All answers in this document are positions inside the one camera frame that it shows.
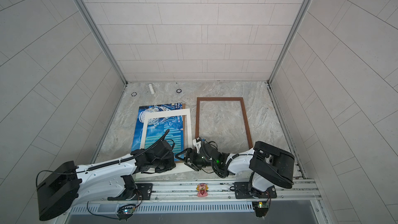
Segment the brown wooden picture frame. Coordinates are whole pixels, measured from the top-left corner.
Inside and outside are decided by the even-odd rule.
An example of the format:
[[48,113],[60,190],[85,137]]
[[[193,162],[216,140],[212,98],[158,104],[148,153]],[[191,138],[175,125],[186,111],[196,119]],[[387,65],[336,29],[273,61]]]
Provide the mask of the brown wooden picture frame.
[[253,142],[251,138],[246,108],[244,104],[244,99],[242,97],[198,97],[197,98],[197,109],[196,109],[196,122],[195,122],[195,138],[199,137],[200,130],[200,104],[205,101],[214,101],[214,102],[226,102],[226,101],[238,101],[240,102],[241,112],[243,114],[243,121],[246,131],[247,143],[249,148],[253,148]]

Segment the cream white mat board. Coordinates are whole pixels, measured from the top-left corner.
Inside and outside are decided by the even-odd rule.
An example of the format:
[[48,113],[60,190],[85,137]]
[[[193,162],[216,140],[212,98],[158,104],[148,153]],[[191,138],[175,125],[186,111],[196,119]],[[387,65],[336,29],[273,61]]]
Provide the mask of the cream white mat board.
[[[193,138],[192,138],[192,124],[191,124],[191,116],[190,116],[190,109],[187,108],[187,110],[189,111],[189,119],[190,119],[190,134],[187,137],[187,144],[188,144],[188,148],[193,148]],[[141,145],[140,148],[144,148],[145,146],[145,141],[146,141],[146,134],[147,134],[147,128],[148,128],[148,122],[150,119],[154,119],[154,118],[163,118],[163,117],[173,117],[175,110],[172,111],[163,111],[163,112],[152,112],[152,113],[148,113],[145,116],[144,119],[144,123],[143,123],[143,134],[142,134],[142,139],[141,139]],[[160,174],[136,174],[135,178],[136,179],[140,179],[140,178],[147,178],[147,177],[153,177],[153,176],[162,176],[162,175],[169,175],[169,174],[177,174],[177,173],[184,173],[184,172],[189,172],[189,171],[193,171],[191,168],[189,168],[188,166],[184,165],[183,163],[177,163],[176,167],[173,168],[170,171],[164,172],[164,173],[160,173]]]

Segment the blue poster photo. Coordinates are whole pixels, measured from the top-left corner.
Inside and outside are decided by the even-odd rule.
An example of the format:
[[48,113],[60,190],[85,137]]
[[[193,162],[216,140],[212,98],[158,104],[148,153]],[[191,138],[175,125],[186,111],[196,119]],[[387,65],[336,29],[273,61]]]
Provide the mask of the blue poster photo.
[[[132,150],[140,149],[141,139],[143,135],[144,120],[148,113],[173,111],[184,109],[183,103],[169,103],[161,105],[141,106],[138,109],[138,116],[134,131]],[[173,153],[177,154],[184,149],[184,117],[171,116],[154,118],[148,121],[147,134],[144,148],[149,148],[156,142],[167,130],[166,141],[174,146]]]

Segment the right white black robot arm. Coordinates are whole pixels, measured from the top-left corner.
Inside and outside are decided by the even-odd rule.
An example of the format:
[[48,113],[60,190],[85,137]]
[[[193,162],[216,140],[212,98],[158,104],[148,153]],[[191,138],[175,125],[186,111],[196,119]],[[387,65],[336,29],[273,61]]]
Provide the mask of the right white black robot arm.
[[257,141],[245,152],[224,153],[214,141],[197,138],[195,148],[187,148],[175,155],[177,160],[195,171],[211,167],[219,178],[227,178],[243,171],[250,171],[249,194],[255,198],[270,197],[272,186],[291,189],[294,185],[295,157],[288,151]]

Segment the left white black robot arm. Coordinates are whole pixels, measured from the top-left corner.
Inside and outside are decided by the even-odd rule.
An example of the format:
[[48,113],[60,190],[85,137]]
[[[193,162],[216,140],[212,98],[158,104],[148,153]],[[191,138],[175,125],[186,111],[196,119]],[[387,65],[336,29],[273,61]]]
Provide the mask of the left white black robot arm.
[[150,191],[141,189],[133,179],[149,169],[164,173],[176,167],[174,145],[159,139],[147,149],[138,149],[118,160],[77,166],[68,161],[51,171],[36,185],[39,220],[47,221],[65,213],[69,208],[90,201],[141,202]]

